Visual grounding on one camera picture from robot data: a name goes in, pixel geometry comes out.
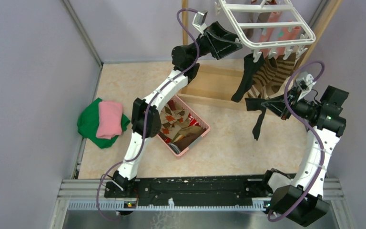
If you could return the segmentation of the white clip hanger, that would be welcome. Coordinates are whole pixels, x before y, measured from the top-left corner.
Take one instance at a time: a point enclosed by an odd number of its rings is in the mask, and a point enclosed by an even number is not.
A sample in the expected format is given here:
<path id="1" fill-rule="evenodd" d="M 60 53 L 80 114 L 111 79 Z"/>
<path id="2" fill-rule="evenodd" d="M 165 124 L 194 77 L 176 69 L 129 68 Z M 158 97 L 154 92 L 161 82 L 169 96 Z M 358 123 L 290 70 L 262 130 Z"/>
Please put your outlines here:
<path id="1" fill-rule="evenodd" d="M 308 49 L 306 46 L 311 45 L 316 41 L 314 32 L 289 0 L 284 0 L 282 4 L 273 5 L 266 4 L 265 0 L 261 1 L 259 4 L 230 4 L 224 0 L 219 0 L 216 2 L 216 11 L 221 10 L 225 13 L 229 22 L 233 26 L 240 43 L 253 51 L 254 62 L 256 62 L 260 56 L 273 58 L 284 55 L 284 59 L 286 59 L 291 53 L 293 53 L 294 47 L 297 47 L 296 55 L 298 59 Z M 234 12 L 280 12 L 281 17 L 278 22 L 239 23 L 237 18 L 234 16 Z M 302 27 L 295 40 L 274 41 L 271 39 L 269 42 L 253 42 L 249 40 L 244 33 L 244 29 L 247 28 L 262 30 L 262 28 L 295 26 Z"/>

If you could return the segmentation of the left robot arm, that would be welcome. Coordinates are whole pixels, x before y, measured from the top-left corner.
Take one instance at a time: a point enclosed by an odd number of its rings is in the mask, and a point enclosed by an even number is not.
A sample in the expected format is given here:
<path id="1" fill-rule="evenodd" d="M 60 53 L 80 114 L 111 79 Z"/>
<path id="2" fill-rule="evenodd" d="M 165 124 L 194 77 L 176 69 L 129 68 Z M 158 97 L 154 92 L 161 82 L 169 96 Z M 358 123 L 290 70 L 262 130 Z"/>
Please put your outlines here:
<path id="1" fill-rule="evenodd" d="M 200 67 L 198 58 L 211 54 L 219 60 L 242 48 L 238 35 L 224 29 L 218 22 L 201 26 L 200 31 L 191 44 L 172 49 L 173 70 L 160 86 L 145 98 L 136 98 L 133 102 L 130 144 L 112 178 L 116 192 L 122 197 L 133 193 L 141 155 L 161 129 L 160 112 L 179 90 L 196 77 Z"/>

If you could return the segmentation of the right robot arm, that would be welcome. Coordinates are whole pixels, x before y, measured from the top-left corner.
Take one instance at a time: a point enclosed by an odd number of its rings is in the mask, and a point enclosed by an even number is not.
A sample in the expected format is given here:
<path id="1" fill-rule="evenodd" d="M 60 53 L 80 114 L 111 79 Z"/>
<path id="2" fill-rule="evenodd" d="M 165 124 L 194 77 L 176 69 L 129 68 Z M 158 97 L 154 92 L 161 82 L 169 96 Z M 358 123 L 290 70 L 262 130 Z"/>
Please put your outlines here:
<path id="1" fill-rule="evenodd" d="M 261 182 L 261 192 L 271 197 L 268 221 L 287 218 L 307 227 L 329 211 L 323 184 L 332 152 L 346 128 L 346 119 L 340 114 L 348 96 L 349 92 L 332 86 L 318 102 L 301 98 L 301 91 L 295 89 L 283 96 L 284 115 L 292 114 L 307 128 L 307 148 L 294 178 L 271 169 Z"/>

